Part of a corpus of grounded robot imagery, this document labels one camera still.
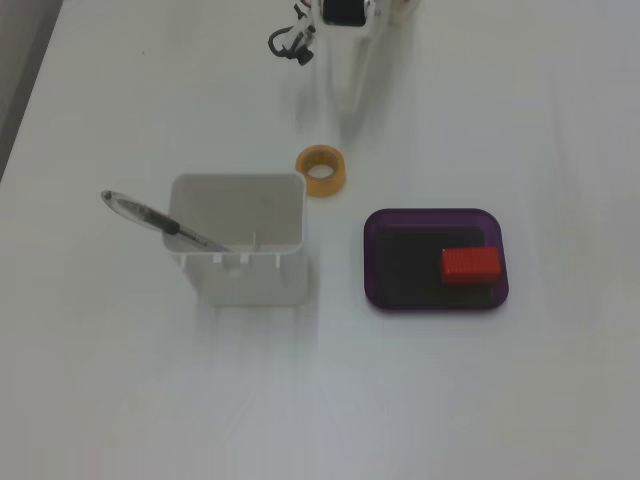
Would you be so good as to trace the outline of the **white gripper with motor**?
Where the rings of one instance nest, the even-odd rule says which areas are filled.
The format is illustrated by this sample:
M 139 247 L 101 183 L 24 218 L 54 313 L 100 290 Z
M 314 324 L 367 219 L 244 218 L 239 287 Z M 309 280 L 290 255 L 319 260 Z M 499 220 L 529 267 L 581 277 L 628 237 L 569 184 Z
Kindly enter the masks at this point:
M 340 135 L 362 126 L 377 95 L 379 47 L 386 28 L 386 2 L 315 0 L 312 18 L 326 46 L 329 93 Z M 355 43 L 352 102 L 352 47 L 346 35 L 366 36 Z

